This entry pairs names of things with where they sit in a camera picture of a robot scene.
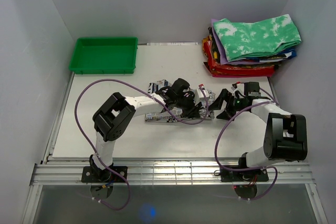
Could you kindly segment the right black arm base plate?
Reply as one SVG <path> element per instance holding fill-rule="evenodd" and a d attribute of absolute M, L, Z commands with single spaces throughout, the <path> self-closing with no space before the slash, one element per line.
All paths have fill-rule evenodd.
<path fill-rule="evenodd" d="M 221 169 L 220 177 L 222 182 L 268 182 L 269 177 L 266 170 L 249 170 L 246 172 L 239 172 L 238 166 L 229 166 L 231 170 Z"/>

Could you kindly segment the newspaper print trousers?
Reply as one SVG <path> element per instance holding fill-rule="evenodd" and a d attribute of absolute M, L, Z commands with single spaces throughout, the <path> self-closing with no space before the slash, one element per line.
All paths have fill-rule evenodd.
<path fill-rule="evenodd" d="M 162 89 L 164 87 L 171 86 L 172 84 L 165 79 L 151 82 L 149 84 L 148 93 L 153 93 L 154 91 L 159 91 L 159 89 Z M 216 99 L 216 93 L 214 93 L 212 90 L 203 91 L 207 96 L 208 105 L 210 106 L 212 103 L 214 103 Z M 204 96 L 202 95 L 202 92 L 199 89 L 190 88 L 183 90 L 183 92 L 183 94 L 186 94 L 183 97 L 185 98 L 186 102 L 193 102 L 193 105 L 195 105 L 196 108 L 191 111 L 191 109 L 187 110 L 183 109 L 182 107 L 174 107 L 170 110 L 174 114 L 174 116 L 182 121 L 201 120 L 202 118 L 204 118 L 206 114 L 206 101 Z M 177 122 L 177 119 L 175 117 L 171 116 L 165 109 L 163 109 L 163 112 L 161 113 L 147 113 L 145 115 L 145 121 L 172 123 Z M 210 108 L 205 119 L 214 119 L 214 111 L 210 110 Z"/>

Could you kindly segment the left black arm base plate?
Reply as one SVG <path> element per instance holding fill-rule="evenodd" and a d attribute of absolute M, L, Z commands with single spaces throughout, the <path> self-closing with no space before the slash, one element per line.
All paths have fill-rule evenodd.
<path fill-rule="evenodd" d="M 127 166 L 111 166 L 110 169 L 120 174 L 123 178 L 127 178 Z M 99 168 L 94 169 L 91 166 L 85 166 L 82 170 L 80 181 L 82 183 L 123 183 L 124 180 L 115 173 L 112 173 L 108 169 L 101 170 Z"/>

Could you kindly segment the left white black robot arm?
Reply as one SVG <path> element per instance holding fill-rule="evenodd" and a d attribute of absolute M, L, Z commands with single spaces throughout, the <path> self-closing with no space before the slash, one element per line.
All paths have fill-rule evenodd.
<path fill-rule="evenodd" d="M 181 78 L 171 86 L 139 97 L 113 93 L 92 118 L 97 137 L 96 151 L 90 157 L 94 177 L 100 182 L 111 177 L 115 141 L 126 131 L 133 117 L 179 108 L 185 118 L 197 119 L 201 117 L 201 98 L 206 98 L 206 92 L 200 88 L 192 91 L 190 84 Z"/>

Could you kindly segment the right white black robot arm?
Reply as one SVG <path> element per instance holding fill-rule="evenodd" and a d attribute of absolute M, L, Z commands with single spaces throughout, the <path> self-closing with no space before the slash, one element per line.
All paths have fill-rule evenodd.
<path fill-rule="evenodd" d="M 306 118 L 281 109 L 258 82 L 236 82 L 231 90 L 223 89 L 211 110 L 222 111 L 217 118 L 226 121 L 223 129 L 244 112 L 258 116 L 266 124 L 260 148 L 244 153 L 235 167 L 219 165 L 222 170 L 237 172 L 242 180 L 250 180 L 256 171 L 272 168 L 276 163 L 304 161 L 308 155 Z"/>

